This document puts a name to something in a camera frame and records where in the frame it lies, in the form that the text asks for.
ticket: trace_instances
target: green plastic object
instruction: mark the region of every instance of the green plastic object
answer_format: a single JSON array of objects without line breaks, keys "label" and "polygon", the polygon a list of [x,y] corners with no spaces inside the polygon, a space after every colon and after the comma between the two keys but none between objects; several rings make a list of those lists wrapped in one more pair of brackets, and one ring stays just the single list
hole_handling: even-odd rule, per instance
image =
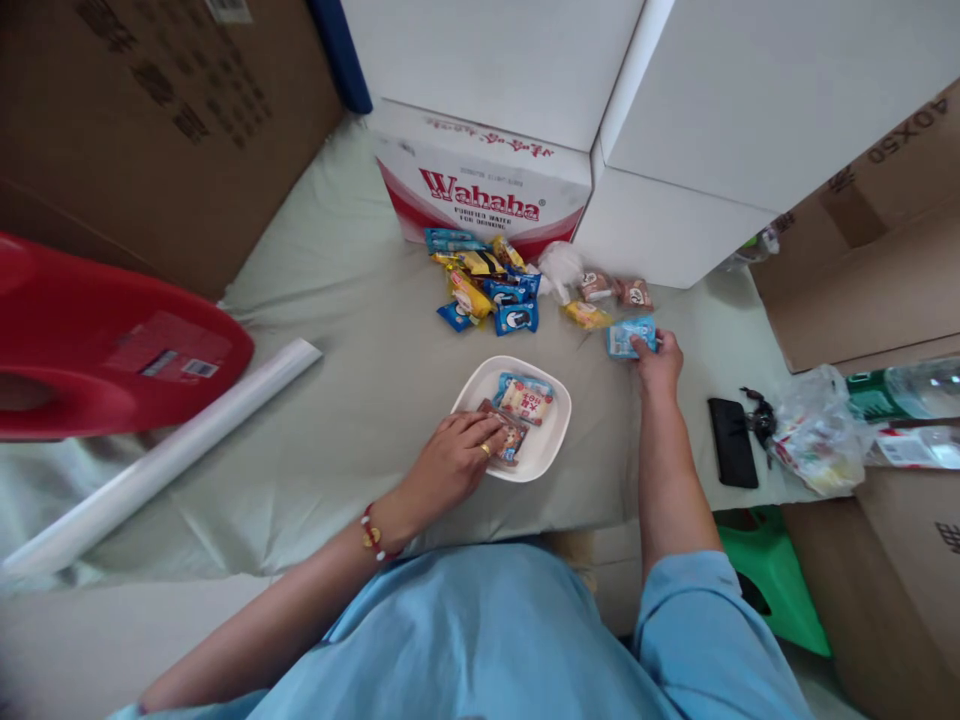
[{"label": "green plastic object", "polygon": [[776,507],[753,508],[751,530],[720,526],[720,540],[741,576],[744,599],[760,613],[777,637],[831,657],[800,562]]}]

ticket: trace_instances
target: square white plate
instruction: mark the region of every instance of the square white plate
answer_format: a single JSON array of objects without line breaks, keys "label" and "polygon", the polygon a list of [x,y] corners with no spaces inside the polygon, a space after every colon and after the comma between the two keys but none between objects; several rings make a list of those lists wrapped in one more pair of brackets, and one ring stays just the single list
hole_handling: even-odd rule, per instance
[{"label": "square white plate", "polygon": [[460,391],[460,397],[452,412],[473,411],[480,407],[484,398],[493,400],[497,394],[500,373],[512,372],[528,375],[550,383],[553,386],[553,403],[543,425],[529,425],[529,432],[517,453],[517,464],[513,467],[503,465],[494,459],[487,468],[487,474],[509,482],[530,482],[543,475],[553,464],[560,452],[563,438],[570,424],[573,403],[570,393],[563,383],[528,362],[509,355],[496,355],[484,361],[478,367],[467,384]]}]

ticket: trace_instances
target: bracelet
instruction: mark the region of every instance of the bracelet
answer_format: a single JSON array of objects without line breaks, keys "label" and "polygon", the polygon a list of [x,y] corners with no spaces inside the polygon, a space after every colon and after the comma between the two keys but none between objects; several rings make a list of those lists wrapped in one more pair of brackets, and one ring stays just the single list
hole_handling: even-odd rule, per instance
[{"label": "bracelet", "polygon": [[360,526],[363,528],[363,546],[373,548],[374,552],[377,553],[377,562],[393,562],[400,557],[400,553],[387,553],[380,547],[382,533],[379,528],[370,524],[370,511],[372,509],[373,503],[370,503],[360,518]]}]

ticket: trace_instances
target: hand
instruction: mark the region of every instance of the hand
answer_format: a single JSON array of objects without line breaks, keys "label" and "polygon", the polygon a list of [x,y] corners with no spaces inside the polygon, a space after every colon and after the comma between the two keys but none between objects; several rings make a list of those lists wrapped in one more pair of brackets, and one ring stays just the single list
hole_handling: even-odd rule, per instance
[{"label": "hand", "polygon": [[640,359],[637,360],[637,375],[643,383],[642,392],[649,397],[677,399],[677,381],[683,369],[683,352],[677,344],[677,336],[669,330],[657,328],[659,348],[653,352],[636,335],[630,338],[630,344]]},{"label": "hand", "polygon": [[440,423],[403,481],[374,503],[371,515],[387,552],[397,552],[477,489],[490,456],[507,441],[496,417],[454,413]]}]

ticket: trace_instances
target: floor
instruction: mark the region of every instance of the floor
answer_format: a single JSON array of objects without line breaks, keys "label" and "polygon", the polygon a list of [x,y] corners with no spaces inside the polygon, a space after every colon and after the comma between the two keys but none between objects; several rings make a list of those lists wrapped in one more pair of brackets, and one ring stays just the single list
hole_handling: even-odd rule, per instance
[{"label": "floor", "polygon": [[[596,582],[604,621],[614,634],[630,634],[640,604],[639,527],[633,522],[576,535],[573,554],[589,565],[585,573]],[[240,576],[0,603],[0,717],[104,717],[135,700],[159,673],[269,584],[268,578]],[[818,718],[861,717],[841,699],[829,663],[799,649],[787,651]]]}]

